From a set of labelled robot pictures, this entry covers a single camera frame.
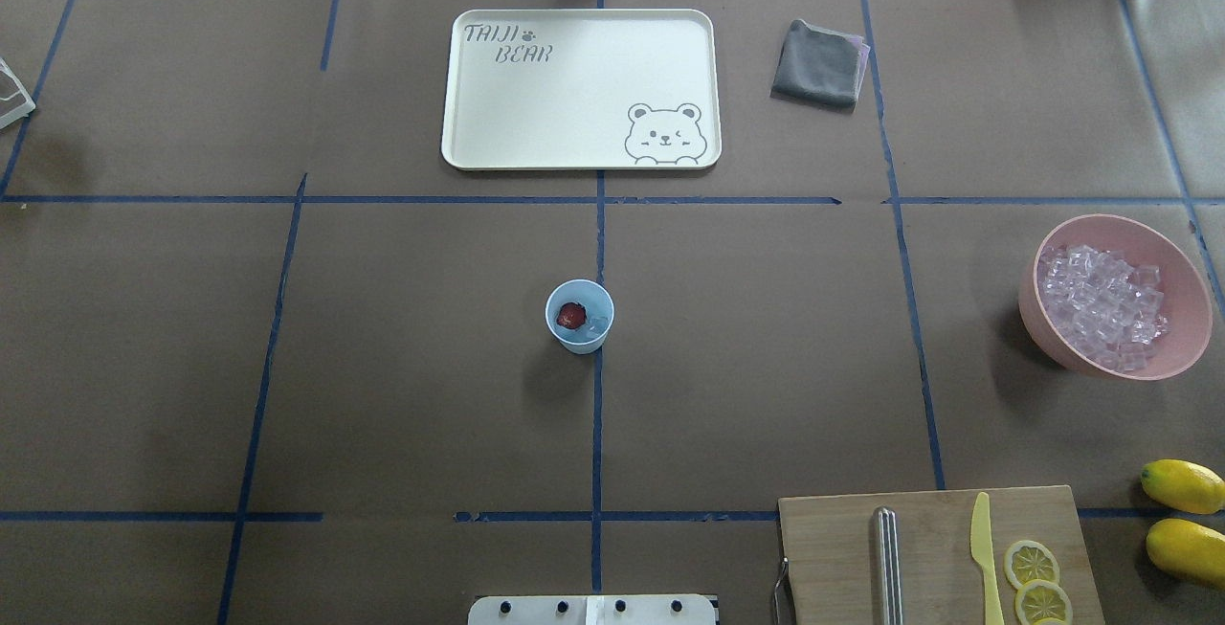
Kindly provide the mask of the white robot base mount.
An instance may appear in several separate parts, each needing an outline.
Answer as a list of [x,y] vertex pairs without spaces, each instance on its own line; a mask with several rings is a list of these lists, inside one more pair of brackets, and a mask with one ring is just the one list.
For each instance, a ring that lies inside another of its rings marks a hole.
[[478,598],[468,624],[718,624],[717,599],[677,594],[488,596]]

